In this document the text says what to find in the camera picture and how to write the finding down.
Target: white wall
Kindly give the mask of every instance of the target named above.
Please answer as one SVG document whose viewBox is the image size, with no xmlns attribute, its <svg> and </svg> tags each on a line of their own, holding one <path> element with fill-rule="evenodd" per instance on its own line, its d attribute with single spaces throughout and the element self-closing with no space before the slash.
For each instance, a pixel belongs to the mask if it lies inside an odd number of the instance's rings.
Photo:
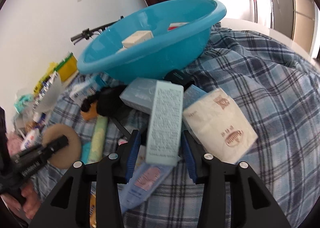
<svg viewBox="0 0 320 228">
<path fill-rule="evenodd" d="M 12 125 L 18 89 L 32 90 L 51 61 L 68 51 L 79 56 L 89 43 L 70 37 L 146 7 L 145 0 L 7 0 L 0 10 L 0 105 Z"/>
</svg>

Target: plaid blanket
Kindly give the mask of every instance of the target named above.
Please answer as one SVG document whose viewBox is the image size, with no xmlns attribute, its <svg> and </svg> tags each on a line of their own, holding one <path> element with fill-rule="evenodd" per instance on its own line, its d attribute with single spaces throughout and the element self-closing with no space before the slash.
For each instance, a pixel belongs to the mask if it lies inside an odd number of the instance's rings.
<svg viewBox="0 0 320 228">
<path fill-rule="evenodd" d="M 320 196 L 320 76 L 285 45 L 252 31 L 216 25 L 203 54 L 184 72 L 206 92 L 221 87 L 239 105 L 258 135 L 241 160 L 248 162 L 297 227 Z M 118 81 L 102 74 L 110 86 Z M 82 82 L 79 75 L 72 84 Z M 84 121 L 80 108 L 60 96 L 48 125 L 63 123 L 90 142 L 95 121 Z M 148 124 L 148 115 L 132 110 L 123 125 L 130 131 Z M 104 155 L 115 152 L 122 134 L 108 127 Z M 48 164 L 33 181 L 44 200 L 65 170 Z M 125 227 L 196 227 L 203 186 L 194 185 L 182 160 L 148 201 L 124 215 Z M 230 201 L 226 205 L 230 226 Z"/>
</svg>

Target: round makeup sponge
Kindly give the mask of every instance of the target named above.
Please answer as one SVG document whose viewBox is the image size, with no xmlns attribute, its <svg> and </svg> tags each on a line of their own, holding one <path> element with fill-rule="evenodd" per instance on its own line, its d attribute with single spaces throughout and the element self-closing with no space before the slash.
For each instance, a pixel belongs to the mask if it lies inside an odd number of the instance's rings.
<svg viewBox="0 0 320 228">
<path fill-rule="evenodd" d="M 47 146 L 51 141 L 65 135 L 69 145 L 53 154 L 48 161 L 60 169 L 68 169 L 75 161 L 80 159 L 81 142 L 73 128 L 64 124 L 55 124 L 47 128 L 43 134 L 42 145 Z"/>
</svg>

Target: white package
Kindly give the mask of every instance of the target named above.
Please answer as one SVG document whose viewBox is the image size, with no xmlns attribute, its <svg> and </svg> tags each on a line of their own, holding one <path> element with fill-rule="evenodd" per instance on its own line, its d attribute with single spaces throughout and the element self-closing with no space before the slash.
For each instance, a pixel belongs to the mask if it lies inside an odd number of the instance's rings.
<svg viewBox="0 0 320 228">
<path fill-rule="evenodd" d="M 145 42 L 146 40 L 151 38 L 153 38 L 153 34 L 150 30 L 140 30 L 136 31 L 135 33 L 124 39 L 122 41 L 122 45 L 125 48 L 130 48 L 134 45 Z"/>
<path fill-rule="evenodd" d="M 257 139 L 242 111 L 221 88 L 183 111 L 183 120 L 207 152 L 236 163 Z"/>
</svg>

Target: person's hand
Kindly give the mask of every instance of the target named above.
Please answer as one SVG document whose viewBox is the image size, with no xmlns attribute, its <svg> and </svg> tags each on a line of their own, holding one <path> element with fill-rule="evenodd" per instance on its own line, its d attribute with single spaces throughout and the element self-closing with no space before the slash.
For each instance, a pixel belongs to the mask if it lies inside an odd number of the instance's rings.
<svg viewBox="0 0 320 228">
<path fill-rule="evenodd" d="M 31 181 L 29 181 L 27 185 L 21 189 L 21 195 L 27 199 L 23 207 L 15 198 L 13 198 L 9 194 L 3 194 L 1 195 L 1 198 L 16 216 L 21 218 L 20 210 L 23 209 L 26 217 L 32 220 L 32 218 L 40 208 L 41 202 L 39 200 L 38 194 L 33 188 L 33 184 Z"/>
</svg>

